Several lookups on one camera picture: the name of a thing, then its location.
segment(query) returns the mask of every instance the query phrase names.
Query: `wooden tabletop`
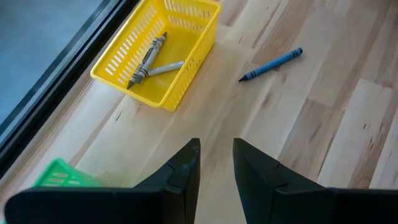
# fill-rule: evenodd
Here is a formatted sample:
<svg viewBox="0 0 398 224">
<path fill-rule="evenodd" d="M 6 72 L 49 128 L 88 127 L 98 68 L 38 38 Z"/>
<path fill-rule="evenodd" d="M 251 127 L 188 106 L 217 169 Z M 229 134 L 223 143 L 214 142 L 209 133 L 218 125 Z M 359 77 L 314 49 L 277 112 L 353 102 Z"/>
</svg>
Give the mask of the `wooden tabletop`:
<svg viewBox="0 0 398 224">
<path fill-rule="evenodd" d="M 82 75 L 0 181 L 1 205 L 54 158 L 133 187 L 201 141 L 196 223 L 245 223 L 240 137 L 324 186 L 398 189 L 398 2 L 221 0 L 217 41 L 176 112 Z M 296 47 L 303 55 L 246 83 Z"/>
</svg>

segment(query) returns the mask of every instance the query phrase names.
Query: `black object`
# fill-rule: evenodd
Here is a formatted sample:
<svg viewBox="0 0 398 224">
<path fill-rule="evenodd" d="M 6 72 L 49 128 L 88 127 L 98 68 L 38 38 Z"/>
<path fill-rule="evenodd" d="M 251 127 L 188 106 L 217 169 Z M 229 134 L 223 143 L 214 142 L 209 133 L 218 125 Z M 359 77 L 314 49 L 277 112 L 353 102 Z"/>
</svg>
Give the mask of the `black object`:
<svg viewBox="0 0 398 224">
<path fill-rule="evenodd" d="M 23 1 L 25 0 L 3 1 L 2 3 L 26 3 L 39 7 L 37 4 L 44 2 L 25 1 L 23 3 Z M 60 4 L 69 4 L 68 1 L 58 2 Z M 44 71 L 32 89 L 27 92 L 26 96 L 11 114 L 0 124 L 0 178 L 18 158 L 26 145 L 28 145 L 30 140 L 62 101 L 63 97 L 80 78 L 87 66 L 97 56 L 104 44 L 114 34 L 115 30 L 138 2 L 139 0 L 101 1 L 79 31 Z M 46 14 L 46 10 L 49 10 L 45 4 L 42 8 L 44 14 Z M 26 11 L 21 11 L 20 13 L 29 15 L 29 12 Z M 23 55 L 24 57 L 30 53 L 29 49 L 25 50 L 27 53 Z M 37 58 L 34 56 L 31 56 L 31 58 L 33 63 L 35 63 L 34 60 L 37 60 Z"/>
<path fill-rule="evenodd" d="M 248 224 L 398 223 L 397 190 L 324 188 L 242 139 L 233 158 Z"/>
<path fill-rule="evenodd" d="M 132 189 L 28 189 L 8 200 L 6 221 L 7 224 L 193 223 L 199 182 L 200 141 L 192 139 Z"/>
</svg>

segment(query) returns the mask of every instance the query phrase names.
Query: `crayon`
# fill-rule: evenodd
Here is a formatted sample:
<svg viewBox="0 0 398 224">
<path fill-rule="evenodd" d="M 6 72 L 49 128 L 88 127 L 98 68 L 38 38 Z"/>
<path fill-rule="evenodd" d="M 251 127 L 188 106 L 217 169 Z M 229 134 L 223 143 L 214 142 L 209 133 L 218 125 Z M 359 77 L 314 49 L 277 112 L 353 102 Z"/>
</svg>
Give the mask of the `crayon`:
<svg viewBox="0 0 398 224">
<path fill-rule="evenodd" d="M 169 72 L 169 71 L 180 69 L 183 64 L 184 64 L 184 61 L 152 69 L 151 71 L 148 72 L 148 76 L 151 77 L 151 76 L 154 76 L 154 75 L 158 75 L 160 73 L 164 73 L 164 72 Z"/>
<path fill-rule="evenodd" d="M 292 50 L 291 52 L 279 57 L 278 59 L 272 60 L 272 61 L 266 63 L 265 65 L 245 74 L 241 79 L 239 79 L 238 82 L 243 82 L 243 81 L 247 81 L 247 80 L 256 78 L 257 76 L 262 75 L 262 74 L 268 72 L 269 70 L 272 70 L 272 69 L 278 67 L 279 65 L 282 65 L 282 64 L 292 60 L 293 58 L 300 56 L 302 53 L 303 53 L 303 49 L 301 49 L 301 48 Z"/>
<path fill-rule="evenodd" d="M 142 59 L 142 62 L 138 65 L 136 72 L 132 74 L 129 84 L 127 85 L 127 89 L 130 89 L 135 83 L 140 84 L 144 77 L 148 77 L 148 68 L 154 62 L 157 54 L 166 41 L 166 37 L 167 32 L 165 32 L 160 38 L 155 38 L 154 41 L 152 41 L 149 50 Z"/>
</svg>

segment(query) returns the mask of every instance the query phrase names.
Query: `plastic basket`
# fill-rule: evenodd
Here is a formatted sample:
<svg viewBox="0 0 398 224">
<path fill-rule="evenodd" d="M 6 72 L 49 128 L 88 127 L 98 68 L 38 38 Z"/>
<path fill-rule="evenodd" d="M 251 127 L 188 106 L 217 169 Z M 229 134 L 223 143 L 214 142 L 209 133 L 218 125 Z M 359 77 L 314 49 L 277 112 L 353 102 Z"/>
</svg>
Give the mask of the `plastic basket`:
<svg viewBox="0 0 398 224">
<path fill-rule="evenodd" d="M 91 71 L 91 76 L 153 107 L 174 111 L 216 37 L 221 6 L 206 0 L 142 0 Z M 167 40 L 152 68 L 185 61 L 180 70 L 127 83 L 155 37 Z"/>
<path fill-rule="evenodd" d="M 33 187 L 100 187 L 92 176 L 69 166 L 62 159 L 54 159 L 33 184 Z"/>
</svg>

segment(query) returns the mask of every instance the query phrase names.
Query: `light wood surface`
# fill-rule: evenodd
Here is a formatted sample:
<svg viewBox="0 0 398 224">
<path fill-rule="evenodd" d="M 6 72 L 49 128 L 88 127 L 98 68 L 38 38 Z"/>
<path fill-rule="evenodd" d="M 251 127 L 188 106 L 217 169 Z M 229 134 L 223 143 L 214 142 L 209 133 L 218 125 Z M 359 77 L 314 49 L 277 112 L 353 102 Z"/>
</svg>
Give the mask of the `light wood surface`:
<svg viewBox="0 0 398 224">
<path fill-rule="evenodd" d="M 221 0 L 217 41 L 176 112 L 89 78 L 6 176 L 1 206 L 56 157 L 132 187 L 201 140 L 196 223 L 245 223 L 232 143 L 241 137 L 324 186 L 398 189 L 398 2 Z M 303 55 L 246 83 L 296 47 Z"/>
</svg>

